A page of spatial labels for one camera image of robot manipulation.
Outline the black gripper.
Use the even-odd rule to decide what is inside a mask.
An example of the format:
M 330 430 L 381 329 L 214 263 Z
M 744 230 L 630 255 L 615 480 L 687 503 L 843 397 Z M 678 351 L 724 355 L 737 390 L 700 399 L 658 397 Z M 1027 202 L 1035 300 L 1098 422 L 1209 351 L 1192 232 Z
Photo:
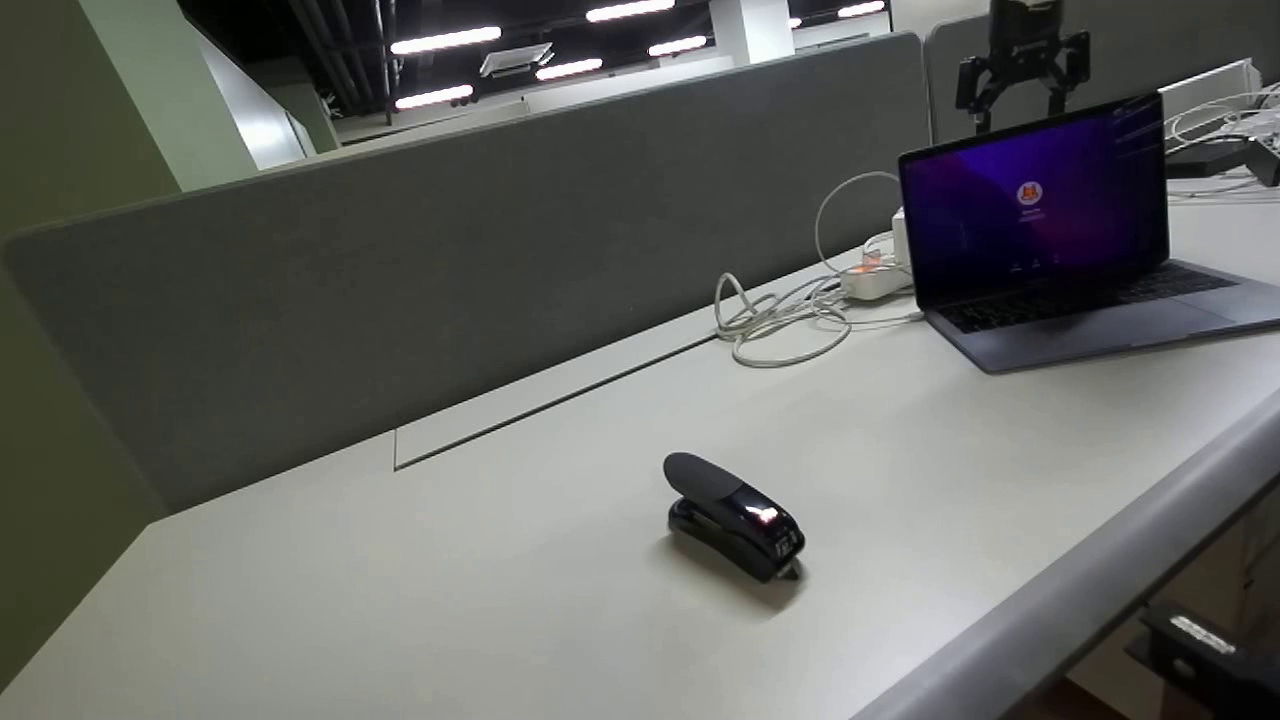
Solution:
M 1084 32 L 1060 44 L 1064 0 L 992 0 L 987 59 L 967 55 L 958 75 L 958 107 L 979 134 L 992 129 L 995 75 L 1048 75 L 1048 112 L 1060 117 L 1068 97 L 1092 75 L 1092 42 Z

